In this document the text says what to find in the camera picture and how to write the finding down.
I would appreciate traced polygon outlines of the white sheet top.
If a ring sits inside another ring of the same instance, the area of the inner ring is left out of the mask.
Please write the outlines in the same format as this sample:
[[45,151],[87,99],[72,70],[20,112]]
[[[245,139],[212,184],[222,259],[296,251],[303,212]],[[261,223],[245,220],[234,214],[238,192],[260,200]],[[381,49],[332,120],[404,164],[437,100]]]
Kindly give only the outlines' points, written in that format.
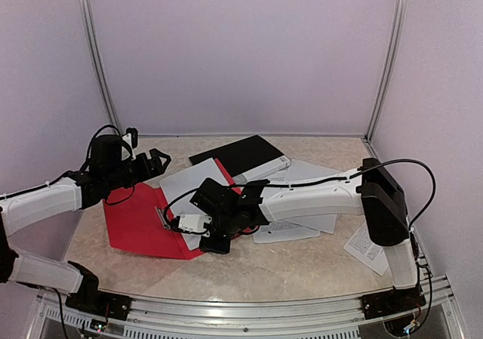
[[[165,195],[168,203],[190,190],[199,188],[206,178],[212,178],[216,182],[227,185],[227,180],[223,176],[220,168],[214,159],[207,159],[190,168],[178,171],[170,176],[164,177],[159,181],[159,186]],[[201,210],[192,205],[189,200],[193,193],[182,198],[171,207],[171,213],[175,216],[181,214],[203,214]]]

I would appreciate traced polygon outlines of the red folder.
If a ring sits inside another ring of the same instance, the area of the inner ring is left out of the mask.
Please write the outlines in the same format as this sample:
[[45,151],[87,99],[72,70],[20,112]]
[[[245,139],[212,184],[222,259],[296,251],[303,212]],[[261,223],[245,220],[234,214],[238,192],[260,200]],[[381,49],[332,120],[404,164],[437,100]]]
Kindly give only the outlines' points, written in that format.
[[[227,185],[235,181],[215,159]],[[200,237],[164,228],[160,210],[167,202],[159,186],[139,183],[133,189],[120,188],[103,203],[109,243],[112,248],[150,257],[191,260],[204,253]]]

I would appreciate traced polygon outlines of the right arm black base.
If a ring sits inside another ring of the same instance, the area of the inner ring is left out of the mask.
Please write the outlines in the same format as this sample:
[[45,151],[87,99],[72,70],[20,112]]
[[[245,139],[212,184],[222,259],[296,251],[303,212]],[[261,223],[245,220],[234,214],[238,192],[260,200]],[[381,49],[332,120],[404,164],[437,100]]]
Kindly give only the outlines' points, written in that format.
[[361,297],[361,306],[366,320],[391,316],[426,305],[426,298],[420,284],[413,288],[396,289]]

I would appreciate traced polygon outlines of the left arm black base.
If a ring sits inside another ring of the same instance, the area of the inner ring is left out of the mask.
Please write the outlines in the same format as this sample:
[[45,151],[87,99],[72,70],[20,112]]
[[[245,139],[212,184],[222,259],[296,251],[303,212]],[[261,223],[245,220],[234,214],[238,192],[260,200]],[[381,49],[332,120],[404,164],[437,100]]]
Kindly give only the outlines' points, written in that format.
[[69,293],[66,306],[84,313],[102,316],[105,319],[126,321],[131,308],[132,298],[99,289],[99,279],[89,269],[79,263],[68,261],[81,274],[82,281],[75,293]]

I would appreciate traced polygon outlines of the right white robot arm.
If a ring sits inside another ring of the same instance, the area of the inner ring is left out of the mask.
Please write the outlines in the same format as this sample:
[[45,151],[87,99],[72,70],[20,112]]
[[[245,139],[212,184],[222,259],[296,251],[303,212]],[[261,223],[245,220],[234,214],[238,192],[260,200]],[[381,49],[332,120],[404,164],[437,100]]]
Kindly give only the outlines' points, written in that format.
[[362,215],[392,274],[394,289],[387,293],[386,305],[401,312],[416,297],[418,269],[405,194],[377,159],[364,159],[358,168],[318,180],[264,179],[226,186],[207,178],[190,202],[200,212],[183,218],[180,228],[202,236],[201,250],[220,254],[229,252],[233,236],[249,228],[294,217]]

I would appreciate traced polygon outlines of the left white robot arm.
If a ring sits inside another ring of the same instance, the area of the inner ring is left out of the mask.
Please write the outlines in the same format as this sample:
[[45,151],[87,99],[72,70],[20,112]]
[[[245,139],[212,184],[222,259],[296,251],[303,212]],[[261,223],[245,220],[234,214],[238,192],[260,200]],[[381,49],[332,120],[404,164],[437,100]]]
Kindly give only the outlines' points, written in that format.
[[1,197],[1,281],[49,287],[75,294],[89,312],[100,311],[105,294],[88,283],[89,274],[72,263],[30,254],[9,245],[14,233],[58,214],[90,208],[118,189],[134,189],[165,173],[171,157],[158,149],[136,154],[133,131],[91,139],[77,171],[53,181]]

